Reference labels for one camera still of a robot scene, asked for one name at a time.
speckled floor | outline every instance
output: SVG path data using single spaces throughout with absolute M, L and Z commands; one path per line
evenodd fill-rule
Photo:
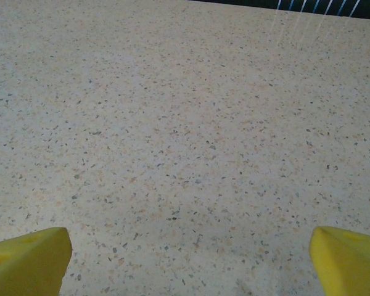
M 66 226 L 63 296 L 322 295 L 370 234 L 370 20 L 0 1 L 0 241 Z

yellow plastic part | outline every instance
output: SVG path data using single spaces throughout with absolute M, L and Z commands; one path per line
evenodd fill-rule
M 370 296 L 370 236 L 317 227 L 310 255 L 326 296 Z
M 71 256 L 65 228 L 0 242 L 0 296 L 58 296 Z

floor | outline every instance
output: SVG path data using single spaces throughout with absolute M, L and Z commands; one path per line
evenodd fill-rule
M 70 232 L 61 295 L 322 295 L 370 234 L 370 20 L 0 1 L 0 241 Z

terrazzo floor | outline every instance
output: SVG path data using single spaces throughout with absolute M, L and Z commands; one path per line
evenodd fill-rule
M 0 241 L 70 232 L 62 296 L 322 295 L 370 234 L 370 20 L 0 1 Z

yellow object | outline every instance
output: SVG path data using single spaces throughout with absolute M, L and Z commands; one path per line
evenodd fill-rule
M 0 242 L 0 296 L 58 296 L 71 256 L 65 228 Z
M 317 227 L 310 255 L 326 296 L 370 296 L 370 236 Z

